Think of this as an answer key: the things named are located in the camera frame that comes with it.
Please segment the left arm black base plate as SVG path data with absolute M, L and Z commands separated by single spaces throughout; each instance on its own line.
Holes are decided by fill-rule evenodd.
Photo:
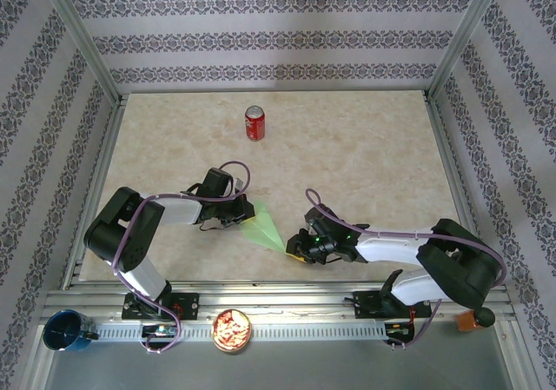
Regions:
M 171 310 L 180 321 L 195 321 L 199 307 L 199 294 L 170 293 L 159 300 L 159 304 Z M 132 293 L 127 293 L 122 306 L 122 319 L 126 321 L 172 321 L 165 311 L 145 303 Z

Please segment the aluminium side rail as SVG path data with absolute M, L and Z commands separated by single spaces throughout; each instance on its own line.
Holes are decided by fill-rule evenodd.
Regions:
M 422 95 L 460 225 L 487 244 L 478 230 L 477 221 L 472 212 L 473 207 L 464 183 L 465 177 L 460 171 L 457 154 L 453 149 L 449 134 L 444 128 L 439 111 L 426 91 L 423 91 Z
M 113 108 L 109 119 L 106 122 L 99 150 L 97 151 L 95 165 L 89 178 L 88 188 L 84 196 L 77 225 L 74 231 L 73 240 L 69 249 L 69 255 L 64 267 L 63 277 L 59 289 L 69 290 L 74 282 L 76 270 L 85 254 L 83 239 L 89 225 L 95 219 L 96 210 L 101 199 L 103 186 L 108 174 L 108 167 L 111 156 L 116 145 L 116 138 L 121 126 L 122 116 L 129 99 L 129 94 L 122 95 L 119 103 Z

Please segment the red soda can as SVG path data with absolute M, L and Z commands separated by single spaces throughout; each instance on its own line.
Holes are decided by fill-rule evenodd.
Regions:
M 265 113 L 258 105 L 249 106 L 244 114 L 246 135 L 250 141 L 260 141 L 265 136 Z

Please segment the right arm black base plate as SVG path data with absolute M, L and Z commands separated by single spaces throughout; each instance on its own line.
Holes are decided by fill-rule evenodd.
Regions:
M 428 318 L 432 309 L 424 303 L 407 306 L 391 294 L 383 295 L 380 291 L 355 291 L 352 293 L 351 302 L 354 306 L 356 319 L 409 319 L 410 309 L 414 310 L 416 318 Z

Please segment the aluminium frame post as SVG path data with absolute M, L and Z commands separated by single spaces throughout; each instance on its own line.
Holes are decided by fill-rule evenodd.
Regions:
M 57 13 L 62 18 L 77 48 L 82 52 L 88 65 L 91 67 L 96 79 L 101 84 L 104 92 L 109 96 L 112 104 L 119 105 L 122 94 L 116 87 L 116 82 L 109 72 L 96 47 L 94 40 L 76 10 L 72 0 L 50 0 Z
M 443 84 L 448 79 L 455 63 L 460 57 L 461 52 L 467 46 L 474 29 L 492 0 L 472 0 L 466 13 L 461 19 L 453 40 L 448 44 L 447 51 L 441 58 L 440 63 L 434 72 L 430 84 L 425 90 L 428 101 L 434 99 L 440 92 Z

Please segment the dark blue mug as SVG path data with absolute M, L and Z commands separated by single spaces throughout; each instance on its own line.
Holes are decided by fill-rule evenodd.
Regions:
M 75 310 L 53 314 L 44 325 L 43 344 L 53 351 L 79 351 L 99 339 L 92 318 Z

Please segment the open tin with food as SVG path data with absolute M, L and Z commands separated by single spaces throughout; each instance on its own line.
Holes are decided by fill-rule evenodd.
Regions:
M 227 354 L 236 354 L 247 347 L 252 330 L 247 315 L 230 308 L 216 316 L 211 328 L 211 337 L 219 350 Z

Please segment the aluminium front rail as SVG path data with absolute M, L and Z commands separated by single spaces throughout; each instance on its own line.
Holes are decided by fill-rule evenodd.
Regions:
M 381 289 L 370 281 L 317 282 L 176 282 L 176 292 L 197 293 L 198 321 L 206 322 L 226 308 L 238 308 L 253 321 L 293 323 L 348 321 L 354 309 L 344 299 L 354 291 Z M 48 292 L 40 318 L 46 321 L 65 308 L 102 321 L 119 322 L 127 288 L 115 281 L 81 281 L 62 290 Z

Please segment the brown jar with black lid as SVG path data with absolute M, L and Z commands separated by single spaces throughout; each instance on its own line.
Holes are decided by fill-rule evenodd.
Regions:
M 491 327 L 496 321 L 494 312 L 487 308 L 470 309 L 454 316 L 460 332 L 472 332 Z

